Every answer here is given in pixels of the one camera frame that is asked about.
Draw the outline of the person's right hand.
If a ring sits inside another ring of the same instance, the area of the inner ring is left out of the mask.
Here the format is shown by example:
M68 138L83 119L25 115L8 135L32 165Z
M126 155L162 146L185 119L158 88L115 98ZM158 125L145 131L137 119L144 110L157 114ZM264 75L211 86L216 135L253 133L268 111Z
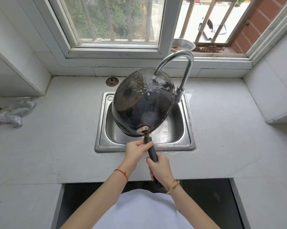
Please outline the person's right hand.
M175 179L172 175L169 159L165 156L164 163L153 162L149 157L146 158L146 162L149 166L151 180L156 179L166 189L172 186Z

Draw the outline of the person's left hand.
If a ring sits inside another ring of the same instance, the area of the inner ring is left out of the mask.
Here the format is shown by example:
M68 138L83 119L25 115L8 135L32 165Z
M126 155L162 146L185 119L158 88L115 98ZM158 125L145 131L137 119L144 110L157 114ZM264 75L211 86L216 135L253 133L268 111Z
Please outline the person's left hand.
M133 141L126 144L125 158L122 162L123 171L132 173L136 169L138 162L147 151L141 150L142 144L145 144L144 140Z

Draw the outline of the black wok with handle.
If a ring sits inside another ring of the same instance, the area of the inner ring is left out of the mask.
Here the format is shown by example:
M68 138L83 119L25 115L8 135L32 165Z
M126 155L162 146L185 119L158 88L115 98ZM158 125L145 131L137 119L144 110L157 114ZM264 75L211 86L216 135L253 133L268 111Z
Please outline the black wok with handle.
M171 77L146 68L128 75L119 84L113 101L112 115L120 130L130 137L152 141L150 133L169 115L175 98Z

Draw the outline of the person's left forearm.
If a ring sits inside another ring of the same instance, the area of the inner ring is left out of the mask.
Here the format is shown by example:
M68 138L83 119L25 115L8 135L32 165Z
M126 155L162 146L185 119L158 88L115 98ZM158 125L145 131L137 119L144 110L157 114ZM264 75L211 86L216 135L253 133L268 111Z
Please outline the person's left forearm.
M122 164L69 217L60 229L92 229L98 220L117 203L132 173L123 171Z

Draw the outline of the person's right forearm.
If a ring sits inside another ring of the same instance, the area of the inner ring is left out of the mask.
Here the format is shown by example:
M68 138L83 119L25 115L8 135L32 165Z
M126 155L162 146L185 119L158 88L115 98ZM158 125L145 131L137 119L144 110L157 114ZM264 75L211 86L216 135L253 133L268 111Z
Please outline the person's right forearm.
M221 229L185 192L179 181L174 181L168 189L177 210L188 220L194 229Z

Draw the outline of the person's white shirt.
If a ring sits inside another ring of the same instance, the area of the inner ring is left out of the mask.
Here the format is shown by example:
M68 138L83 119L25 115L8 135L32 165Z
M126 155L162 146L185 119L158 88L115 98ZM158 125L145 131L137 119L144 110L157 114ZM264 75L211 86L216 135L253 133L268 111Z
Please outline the person's white shirt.
M135 189L122 193L92 229L194 229L171 196Z

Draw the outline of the chrome gooseneck faucet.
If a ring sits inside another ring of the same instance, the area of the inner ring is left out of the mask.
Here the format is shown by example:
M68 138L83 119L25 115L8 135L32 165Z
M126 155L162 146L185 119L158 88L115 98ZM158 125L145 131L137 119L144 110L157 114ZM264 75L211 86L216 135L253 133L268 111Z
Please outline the chrome gooseneck faucet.
M185 68L165 68L170 62L173 62L175 59L179 57L184 57L187 59L187 61L182 61L183 65L186 65ZM181 82L178 86L176 86L175 89L175 102L180 102L184 93L184 86L186 84L186 81L190 75L191 69L194 64L194 56L191 51L187 50L179 50L176 51L167 57L165 57L155 68L156 72L161 72L163 69L165 69L166 72L169 73L171 77L181 77Z

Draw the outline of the metal bowl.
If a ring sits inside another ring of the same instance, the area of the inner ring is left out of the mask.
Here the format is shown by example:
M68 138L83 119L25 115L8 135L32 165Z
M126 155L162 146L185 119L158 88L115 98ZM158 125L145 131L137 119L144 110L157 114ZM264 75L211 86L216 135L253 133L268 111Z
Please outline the metal bowl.
M196 45L191 41L188 41L182 38L174 38L172 41L171 50L173 52L180 51L180 50L192 51L195 48L196 48Z

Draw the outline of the white car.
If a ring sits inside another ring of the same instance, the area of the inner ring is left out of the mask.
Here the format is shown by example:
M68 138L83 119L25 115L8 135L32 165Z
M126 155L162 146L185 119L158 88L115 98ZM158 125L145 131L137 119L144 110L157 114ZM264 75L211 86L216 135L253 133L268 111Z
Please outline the white car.
M199 23L198 31L200 30L200 28L203 25L203 20L204 20L204 17L202 17L202 20ZM218 30L218 27L220 26L220 23L221 23L221 21L218 19L211 18L211 17L208 19L206 26L203 30L203 35L205 36L205 38L208 41L211 41L213 39L214 35L216 34L216 32ZM225 35L225 34L227 34L227 29L226 29L226 26L224 24L221 31L219 32L218 36L219 35Z

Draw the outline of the metal window bars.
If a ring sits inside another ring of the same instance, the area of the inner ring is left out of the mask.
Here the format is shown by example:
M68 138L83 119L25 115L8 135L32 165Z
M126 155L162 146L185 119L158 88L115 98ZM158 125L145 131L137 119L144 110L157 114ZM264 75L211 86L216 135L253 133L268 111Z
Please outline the metal window bars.
M193 43L227 44L248 6L246 0L183 0L174 38ZM198 31L202 17L203 25ZM221 23L213 39L208 41L203 30L210 17ZM218 36L224 24L227 34Z

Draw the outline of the silver scouring cloth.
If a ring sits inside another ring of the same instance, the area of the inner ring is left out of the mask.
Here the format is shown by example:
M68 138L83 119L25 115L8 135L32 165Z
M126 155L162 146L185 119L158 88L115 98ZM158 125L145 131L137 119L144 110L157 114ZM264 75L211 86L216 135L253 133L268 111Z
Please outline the silver scouring cloth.
M4 108L0 108L0 123L10 124L14 128L23 126L23 117L36 107L30 97L18 97Z

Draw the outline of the white window frame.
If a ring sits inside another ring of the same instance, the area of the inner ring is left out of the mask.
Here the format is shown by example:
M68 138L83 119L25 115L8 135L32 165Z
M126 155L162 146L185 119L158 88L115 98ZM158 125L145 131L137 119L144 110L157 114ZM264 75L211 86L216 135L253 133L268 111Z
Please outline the white window frame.
M58 64L146 67L171 50L183 0L32 0L48 28L42 38ZM262 53L287 27L287 0L246 0L249 6L227 44L194 43L195 57Z

